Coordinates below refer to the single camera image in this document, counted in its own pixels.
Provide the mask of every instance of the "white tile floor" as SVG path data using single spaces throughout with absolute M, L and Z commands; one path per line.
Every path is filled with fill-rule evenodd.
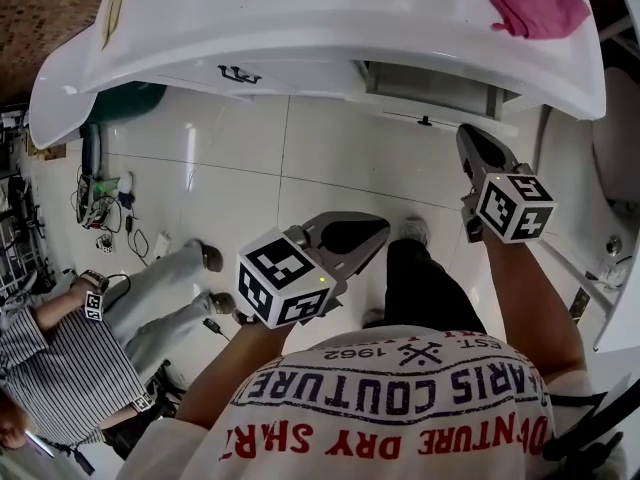
M 538 117 L 532 111 L 510 119 L 521 136 L 509 146 L 522 161 L 533 158 Z M 105 143 L 108 174 L 134 174 L 136 225 L 152 247 L 166 231 L 174 249 L 197 237 L 220 248 L 226 260 L 219 275 L 203 274 L 195 286 L 157 294 L 158 315 L 204 287 L 233 292 L 235 253 L 270 227 L 286 229 L 327 210 L 359 210 L 387 218 L 394 232 L 402 219 L 424 217 L 433 257 L 462 284 L 488 331 L 504 337 L 484 247 L 468 245 L 462 233 L 460 197 L 470 184 L 454 133 L 361 114 L 333 100 L 264 97 L 242 103 L 169 88 L 151 113 L 109 126 Z M 134 272 L 142 265 L 124 231 L 108 255 L 94 245 L 97 231 L 75 223 L 69 196 L 79 150 L 80 143 L 72 142 L 66 159 L 33 165 L 56 264 Z M 384 290 L 382 251 L 350 282 L 341 298 L 345 307 L 298 327 L 287 351 L 358 329 L 367 309 L 382 307 Z M 572 299 L 575 290 L 566 293 Z M 228 336 L 237 330 L 229 317 L 218 321 Z M 202 327 L 170 359 L 189 382 L 223 346 Z

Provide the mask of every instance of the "hand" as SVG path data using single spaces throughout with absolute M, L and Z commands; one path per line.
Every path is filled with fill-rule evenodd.
M 73 286 L 69 289 L 69 295 L 73 297 L 78 306 L 84 305 L 84 300 L 87 296 L 87 292 L 93 291 L 94 287 L 88 281 L 85 281 L 82 278 L 78 278 L 78 280 L 73 284 Z

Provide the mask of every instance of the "pink cloth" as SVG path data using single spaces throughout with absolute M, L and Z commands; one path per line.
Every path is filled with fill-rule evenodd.
M 507 30 L 527 39 L 563 39 L 591 15 L 583 0 L 491 0 L 504 23 L 494 30 Z

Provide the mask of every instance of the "person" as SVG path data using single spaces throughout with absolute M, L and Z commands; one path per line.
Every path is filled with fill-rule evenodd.
M 507 343 L 405 223 L 387 254 L 384 318 L 282 357 L 291 327 L 245 325 L 154 422 L 118 478 L 545 478 L 543 445 L 588 408 L 580 334 L 526 245 L 484 231 Z M 604 436 L 604 442 L 610 436 Z M 624 478 L 615 448 L 600 478 Z
M 92 288 L 83 276 L 32 309 L 3 309 L 0 334 L 0 444 L 19 448 L 27 429 L 52 443 L 103 441 L 102 429 L 150 403 L 144 385 L 167 354 L 214 310 L 203 292 L 183 308 L 147 321 L 149 296 L 161 285 L 207 268 L 219 272 L 219 251 L 197 240 L 107 290 L 104 321 L 80 309 Z

